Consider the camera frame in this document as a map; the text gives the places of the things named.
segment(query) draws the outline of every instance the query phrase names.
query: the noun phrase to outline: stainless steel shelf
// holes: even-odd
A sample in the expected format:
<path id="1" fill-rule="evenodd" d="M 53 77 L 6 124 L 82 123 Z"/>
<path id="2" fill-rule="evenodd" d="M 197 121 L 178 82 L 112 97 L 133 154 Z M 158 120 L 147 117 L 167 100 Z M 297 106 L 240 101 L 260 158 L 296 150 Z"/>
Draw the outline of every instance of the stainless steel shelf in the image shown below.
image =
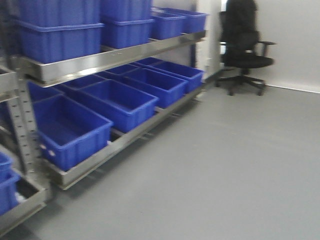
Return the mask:
<path id="1" fill-rule="evenodd" d="M 21 72 L 41 87 L 50 87 L 80 77 L 102 72 L 117 66 L 151 57 L 175 48 L 200 42 L 206 31 L 184 34 L 165 39 L 152 40 L 149 43 L 123 49 L 102 47 L 101 52 L 94 55 L 42 64 L 26 57 L 19 59 Z"/>
<path id="2" fill-rule="evenodd" d="M 17 191 L 25 200 L 0 216 L 0 238 L 46 206 L 46 191 L 34 182 L 22 178 Z"/>
<path id="3" fill-rule="evenodd" d="M 3 66 L 0 66 L 0 86 L 0 103 L 18 97 L 17 74 Z"/>
<path id="4" fill-rule="evenodd" d="M 171 105 L 166 109 L 160 110 L 151 119 L 133 129 L 132 131 L 123 134 L 117 140 L 113 141 L 111 144 L 92 155 L 85 161 L 81 162 L 77 166 L 73 167 L 69 171 L 65 172 L 57 168 L 55 165 L 45 161 L 47 166 L 47 172 L 50 180 L 57 184 L 61 189 L 67 190 L 76 184 L 78 181 L 86 177 L 92 171 L 97 169 L 99 166 L 107 162 L 113 156 L 118 154 L 121 150 L 125 149 L 131 143 L 133 143 L 138 138 L 142 137 L 149 130 L 154 128 L 156 125 L 161 123 L 165 118 L 170 116 L 180 107 L 185 105 L 187 102 L 195 98 L 199 93 L 201 93 L 203 87 L 199 87 L 193 92 L 187 94 L 182 99 Z"/>

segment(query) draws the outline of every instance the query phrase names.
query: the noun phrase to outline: chair base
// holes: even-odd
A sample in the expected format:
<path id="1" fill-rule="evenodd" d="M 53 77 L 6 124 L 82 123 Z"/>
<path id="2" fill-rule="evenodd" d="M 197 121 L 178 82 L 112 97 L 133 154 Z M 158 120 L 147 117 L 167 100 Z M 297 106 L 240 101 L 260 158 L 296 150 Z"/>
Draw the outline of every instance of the chair base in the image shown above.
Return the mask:
<path id="1" fill-rule="evenodd" d="M 264 80 L 245 76 L 245 75 L 238 75 L 238 76 L 232 76 L 232 77 L 226 77 L 226 78 L 220 78 L 215 81 L 215 86 L 220 87 L 220 83 L 222 82 L 233 82 L 232 85 L 228 88 L 228 94 L 230 96 L 233 96 L 235 94 L 235 90 L 239 85 L 242 84 L 249 84 L 257 89 L 257 95 L 262 96 L 265 92 L 266 83 Z"/>

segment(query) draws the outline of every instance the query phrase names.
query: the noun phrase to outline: baseboard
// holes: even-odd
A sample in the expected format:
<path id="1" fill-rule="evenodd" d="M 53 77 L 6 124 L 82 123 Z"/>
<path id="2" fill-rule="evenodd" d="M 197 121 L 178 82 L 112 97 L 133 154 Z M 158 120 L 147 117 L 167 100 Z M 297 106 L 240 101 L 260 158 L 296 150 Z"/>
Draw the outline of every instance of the baseboard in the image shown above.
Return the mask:
<path id="1" fill-rule="evenodd" d="M 293 88 L 293 87 L 278 86 L 278 85 L 273 85 L 273 84 L 267 84 L 267 86 L 273 87 L 273 88 L 279 88 L 279 89 L 288 89 L 288 90 L 294 90 L 294 91 L 312 93 L 312 94 L 320 94 L 319 91 L 303 90 L 303 89 L 298 89 L 298 88 Z"/>

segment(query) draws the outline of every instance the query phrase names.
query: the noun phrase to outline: chair seat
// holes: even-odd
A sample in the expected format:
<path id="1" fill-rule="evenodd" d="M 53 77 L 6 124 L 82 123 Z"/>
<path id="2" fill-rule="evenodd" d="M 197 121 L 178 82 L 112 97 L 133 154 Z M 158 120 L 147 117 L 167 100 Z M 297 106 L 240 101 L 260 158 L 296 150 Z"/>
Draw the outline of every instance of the chair seat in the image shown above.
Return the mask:
<path id="1" fill-rule="evenodd" d="M 236 67 L 240 69 L 257 69 L 270 66 L 274 60 L 265 56 L 257 56 L 253 54 L 245 54 L 239 58 L 228 59 L 227 67 Z"/>

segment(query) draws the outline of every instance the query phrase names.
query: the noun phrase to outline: white wall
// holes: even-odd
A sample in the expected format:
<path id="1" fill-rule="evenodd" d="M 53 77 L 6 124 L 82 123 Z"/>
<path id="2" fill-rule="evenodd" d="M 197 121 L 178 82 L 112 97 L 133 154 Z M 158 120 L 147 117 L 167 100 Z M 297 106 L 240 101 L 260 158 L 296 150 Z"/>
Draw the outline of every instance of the white wall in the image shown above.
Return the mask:
<path id="1" fill-rule="evenodd" d="M 198 0 L 197 11 L 209 14 L 206 19 L 205 41 L 197 43 L 197 67 L 205 70 L 209 77 L 220 70 L 220 35 L 219 12 L 221 0 Z"/>
<path id="2" fill-rule="evenodd" d="M 270 85 L 320 92 L 320 1 L 256 0 L 261 39 L 275 65 L 253 74 Z"/>

